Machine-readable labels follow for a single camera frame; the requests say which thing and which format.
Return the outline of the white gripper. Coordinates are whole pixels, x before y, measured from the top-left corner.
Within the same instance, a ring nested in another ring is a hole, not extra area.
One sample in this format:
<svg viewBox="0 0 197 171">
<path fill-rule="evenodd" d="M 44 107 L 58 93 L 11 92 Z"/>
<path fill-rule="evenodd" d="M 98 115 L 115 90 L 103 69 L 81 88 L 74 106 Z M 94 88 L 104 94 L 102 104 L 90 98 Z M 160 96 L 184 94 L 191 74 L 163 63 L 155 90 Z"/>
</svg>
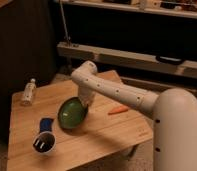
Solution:
<svg viewBox="0 0 197 171">
<path fill-rule="evenodd" d="M 95 92 L 85 86 L 78 87 L 78 98 L 84 107 L 91 106 L 95 97 Z"/>
</svg>

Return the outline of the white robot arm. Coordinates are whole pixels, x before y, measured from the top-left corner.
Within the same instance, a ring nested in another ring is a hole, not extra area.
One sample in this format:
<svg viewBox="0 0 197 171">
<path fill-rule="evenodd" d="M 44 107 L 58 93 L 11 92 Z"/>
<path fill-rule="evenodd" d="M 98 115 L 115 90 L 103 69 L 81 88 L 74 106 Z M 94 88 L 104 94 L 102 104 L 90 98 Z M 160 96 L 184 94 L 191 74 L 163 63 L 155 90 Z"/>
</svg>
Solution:
<svg viewBox="0 0 197 171">
<path fill-rule="evenodd" d="M 153 171 L 197 171 L 197 98 L 187 90 L 152 91 L 96 76 L 91 61 L 75 69 L 72 80 L 83 93 L 98 92 L 154 120 Z"/>
</svg>

